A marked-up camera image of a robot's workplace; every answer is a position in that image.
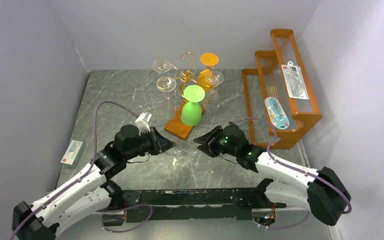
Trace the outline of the orange plastic goblet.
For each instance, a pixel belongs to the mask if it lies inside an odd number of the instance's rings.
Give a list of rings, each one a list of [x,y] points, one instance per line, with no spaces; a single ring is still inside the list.
[[[211,69],[218,64],[219,57],[215,53],[205,52],[200,56],[199,60],[205,66],[205,69],[199,73],[197,84],[207,92],[211,89],[211,85],[206,80],[206,74],[211,72]]]

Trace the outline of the green plastic goblet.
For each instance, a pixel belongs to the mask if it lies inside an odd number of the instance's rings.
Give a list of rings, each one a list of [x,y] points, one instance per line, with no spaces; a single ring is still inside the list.
[[[202,107],[200,102],[205,98],[206,92],[198,85],[189,85],[183,91],[186,100],[182,111],[181,121],[187,126],[196,126],[202,118]]]

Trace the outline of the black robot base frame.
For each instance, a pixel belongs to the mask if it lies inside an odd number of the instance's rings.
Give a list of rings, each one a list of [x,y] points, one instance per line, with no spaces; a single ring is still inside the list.
[[[127,208],[126,222],[223,219],[251,220],[253,210],[284,209],[287,205],[271,202],[262,185],[257,188],[142,189],[111,190],[104,213],[114,214]]]

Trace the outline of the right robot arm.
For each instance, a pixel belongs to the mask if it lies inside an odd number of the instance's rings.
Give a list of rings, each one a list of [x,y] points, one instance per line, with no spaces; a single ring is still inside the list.
[[[216,126],[210,132],[196,137],[197,149],[211,158],[230,155],[244,169],[274,177],[263,180],[255,193],[260,207],[282,203],[311,212],[328,226],[335,226],[344,214],[351,211],[351,195],[329,167],[321,170],[287,161],[267,149],[248,141],[245,133],[234,123]]]

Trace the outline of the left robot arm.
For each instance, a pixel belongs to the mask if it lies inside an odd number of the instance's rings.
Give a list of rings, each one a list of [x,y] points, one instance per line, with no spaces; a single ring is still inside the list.
[[[114,140],[70,180],[32,203],[22,201],[16,205],[10,238],[54,240],[94,212],[130,208],[124,191],[112,178],[123,171],[131,159],[157,156],[175,146],[154,127],[140,131],[135,125],[122,126]]]

